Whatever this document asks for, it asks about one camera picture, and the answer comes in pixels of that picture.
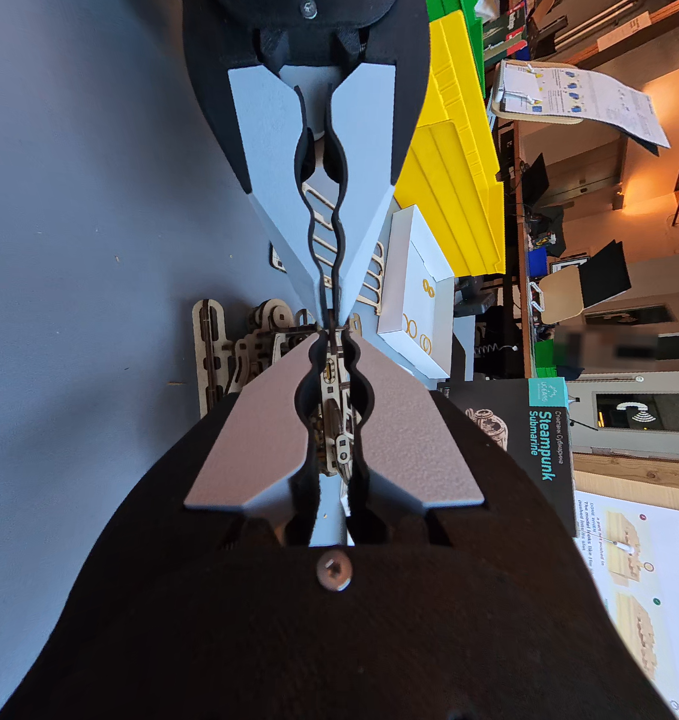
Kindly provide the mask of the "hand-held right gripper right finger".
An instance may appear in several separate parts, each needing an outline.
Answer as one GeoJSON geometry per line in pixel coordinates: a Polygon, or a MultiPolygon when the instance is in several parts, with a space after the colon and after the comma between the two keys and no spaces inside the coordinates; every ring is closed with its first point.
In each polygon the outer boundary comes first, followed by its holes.
{"type": "Polygon", "coordinates": [[[347,491],[353,543],[385,543],[407,517],[481,506],[485,497],[436,397],[358,333],[344,332],[343,348],[360,416],[347,491]]]}

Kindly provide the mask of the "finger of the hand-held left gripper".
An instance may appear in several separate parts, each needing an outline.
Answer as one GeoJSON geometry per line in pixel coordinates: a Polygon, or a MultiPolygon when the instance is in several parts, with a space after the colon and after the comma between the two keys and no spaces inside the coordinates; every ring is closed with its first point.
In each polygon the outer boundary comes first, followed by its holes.
{"type": "Polygon", "coordinates": [[[339,147],[341,179],[332,216],[340,255],[333,271],[336,322],[353,310],[394,192],[391,184],[396,70],[362,63],[329,100],[329,139],[339,147]]]}
{"type": "Polygon", "coordinates": [[[249,173],[249,199],[285,266],[301,307],[326,327],[326,293],[314,255],[314,214],[300,171],[308,151],[303,95],[264,66],[228,72],[249,173]]]}

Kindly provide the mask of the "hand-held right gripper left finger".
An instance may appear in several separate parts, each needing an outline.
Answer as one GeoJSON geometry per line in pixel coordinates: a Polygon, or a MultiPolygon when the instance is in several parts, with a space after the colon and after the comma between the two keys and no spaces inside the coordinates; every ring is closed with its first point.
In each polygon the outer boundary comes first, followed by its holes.
{"type": "Polygon", "coordinates": [[[310,544],[320,503],[317,439],[326,332],[302,340],[245,386],[184,500],[188,510],[267,521],[287,545],[310,544]]]}

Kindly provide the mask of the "partly built wooden model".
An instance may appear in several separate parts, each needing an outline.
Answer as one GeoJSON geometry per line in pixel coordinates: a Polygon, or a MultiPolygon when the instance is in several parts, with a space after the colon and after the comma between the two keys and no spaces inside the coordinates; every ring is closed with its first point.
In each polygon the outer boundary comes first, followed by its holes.
{"type": "MultiPolygon", "coordinates": [[[[192,309],[192,327],[203,417],[225,395],[240,392],[310,337],[315,321],[306,309],[293,314],[283,300],[269,299],[250,309],[247,334],[230,340],[223,307],[216,300],[204,299],[192,309]]],[[[350,401],[341,330],[327,344],[320,388],[321,401],[310,416],[319,470],[327,477],[341,477],[342,494],[346,494],[353,472],[355,427],[361,416],[350,401]]]]}

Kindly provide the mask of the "black model kit box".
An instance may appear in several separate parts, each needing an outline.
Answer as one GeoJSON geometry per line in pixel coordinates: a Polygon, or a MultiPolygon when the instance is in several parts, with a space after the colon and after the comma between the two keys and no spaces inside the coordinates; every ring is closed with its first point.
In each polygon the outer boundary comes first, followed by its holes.
{"type": "Polygon", "coordinates": [[[569,394],[560,377],[444,382],[437,390],[506,451],[577,536],[569,394]]]}

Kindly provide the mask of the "stack of yellow storage bins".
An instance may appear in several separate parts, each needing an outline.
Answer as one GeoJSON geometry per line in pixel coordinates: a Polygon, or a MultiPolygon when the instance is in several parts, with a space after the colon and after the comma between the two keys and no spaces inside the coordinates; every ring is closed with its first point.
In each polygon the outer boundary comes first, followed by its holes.
{"type": "Polygon", "coordinates": [[[506,269],[505,192],[461,9],[429,24],[425,101],[394,197],[416,207],[455,276],[506,269]]]}

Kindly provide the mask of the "laser-cut wooden part sheet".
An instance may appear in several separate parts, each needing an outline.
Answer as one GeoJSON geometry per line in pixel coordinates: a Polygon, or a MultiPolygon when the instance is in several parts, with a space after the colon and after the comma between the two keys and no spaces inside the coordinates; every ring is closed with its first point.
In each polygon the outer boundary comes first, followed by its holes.
{"type": "MultiPolygon", "coordinates": [[[[322,265],[324,287],[327,293],[328,306],[332,306],[332,269],[336,260],[336,236],[332,225],[332,213],[335,204],[316,190],[308,182],[302,185],[302,191],[308,199],[314,214],[314,237],[312,246],[314,255],[322,265]]],[[[386,252],[382,242],[377,241],[369,261],[365,278],[358,292],[357,301],[371,307],[375,316],[380,316],[383,276],[385,272],[386,252]]]]}

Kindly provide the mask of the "white cardboard box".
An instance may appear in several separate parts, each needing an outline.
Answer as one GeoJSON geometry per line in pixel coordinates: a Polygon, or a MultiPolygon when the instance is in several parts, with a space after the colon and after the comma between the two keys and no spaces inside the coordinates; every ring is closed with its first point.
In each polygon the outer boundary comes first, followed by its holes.
{"type": "Polygon", "coordinates": [[[429,380],[451,375],[455,277],[420,209],[391,218],[378,335],[429,380]]]}

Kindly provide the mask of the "dark grey desk device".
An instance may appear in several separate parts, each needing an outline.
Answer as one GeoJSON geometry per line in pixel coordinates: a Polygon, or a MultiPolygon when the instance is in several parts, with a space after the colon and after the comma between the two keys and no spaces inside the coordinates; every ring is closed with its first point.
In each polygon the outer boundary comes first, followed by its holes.
{"type": "Polygon", "coordinates": [[[464,318],[484,314],[496,305],[497,296],[490,289],[483,289],[484,276],[455,278],[453,317],[464,318]]]}

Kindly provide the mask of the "stack of green storage bins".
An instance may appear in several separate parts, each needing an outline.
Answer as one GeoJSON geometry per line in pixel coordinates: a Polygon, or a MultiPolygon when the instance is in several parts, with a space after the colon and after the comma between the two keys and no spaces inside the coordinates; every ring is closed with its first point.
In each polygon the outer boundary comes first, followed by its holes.
{"type": "Polygon", "coordinates": [[[464,16],[468,31],[473,60],[479,77],[480,85],[484,86],[484,47],[483,26],[481,18],[476,15],[475,1],[425,1],[430,22],[439,20],[448,14],[460,11],[464,16]]]}

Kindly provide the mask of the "black monitor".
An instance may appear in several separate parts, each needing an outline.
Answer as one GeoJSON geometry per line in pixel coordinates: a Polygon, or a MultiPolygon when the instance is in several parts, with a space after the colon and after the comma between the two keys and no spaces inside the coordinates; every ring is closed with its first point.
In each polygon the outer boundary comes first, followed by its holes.
{"type": "Polygon", "coordinates": [[[529,210],[534,209],[542,195],[548,191],[549,185],[545,159],[543,153],[540,153],[530,166],[524,166],[521,178],[523,204],[529,210]]]}

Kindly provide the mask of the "green and red box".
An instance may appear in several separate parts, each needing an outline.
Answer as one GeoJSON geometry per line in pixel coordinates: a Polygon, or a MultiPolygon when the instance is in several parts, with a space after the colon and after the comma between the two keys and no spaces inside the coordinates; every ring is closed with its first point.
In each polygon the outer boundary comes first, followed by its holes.
{"type": "Polygon", "coordinates": [[[483,25],[483,59],[487,66],[527,46],[526,1],[514,1],[508,12],[483,25]]]}

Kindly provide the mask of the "phone booth door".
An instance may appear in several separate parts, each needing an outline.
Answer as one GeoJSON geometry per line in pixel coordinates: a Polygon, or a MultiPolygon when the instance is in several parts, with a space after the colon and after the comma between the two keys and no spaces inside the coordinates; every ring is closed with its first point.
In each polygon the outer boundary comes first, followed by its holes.
{"type": "Polygon", "coordinates": [[[679,461],[679,372],[596,374],[567,390],[574,452],[679,461]]]}

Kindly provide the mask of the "clipboard with printed paper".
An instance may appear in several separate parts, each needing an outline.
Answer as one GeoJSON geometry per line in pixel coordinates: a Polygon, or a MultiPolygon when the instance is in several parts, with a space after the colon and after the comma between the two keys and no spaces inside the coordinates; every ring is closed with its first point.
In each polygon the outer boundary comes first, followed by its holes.
{"type": "Polygon", "coordinates": [[[670,142],[650,95],[606,74],[562,63],[502,60],[491,111],[507,120],[573,125],[599,122],[654,155],[670,142]]]}

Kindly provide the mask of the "beige chair with black jacket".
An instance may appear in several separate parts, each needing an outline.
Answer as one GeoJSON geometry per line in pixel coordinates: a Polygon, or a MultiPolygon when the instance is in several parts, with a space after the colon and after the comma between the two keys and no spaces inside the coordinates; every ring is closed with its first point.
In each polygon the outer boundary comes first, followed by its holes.
{"type": "Polygon", "coordinates": [[[567,265],[538,284],[542,297],[541,320],[555,325],[627,292],[631,280],[622,242],[608,243],[579,265],[567,265]]]}

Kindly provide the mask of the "printed instruction sheet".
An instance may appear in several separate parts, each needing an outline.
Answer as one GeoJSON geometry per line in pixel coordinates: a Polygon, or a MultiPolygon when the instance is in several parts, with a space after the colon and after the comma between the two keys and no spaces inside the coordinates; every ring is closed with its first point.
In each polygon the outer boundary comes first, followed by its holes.
{"type": "Polygon", "coordinates": [[[679,510],[575,492],[578,551],[629,653],[679,718],[679,510]]]}

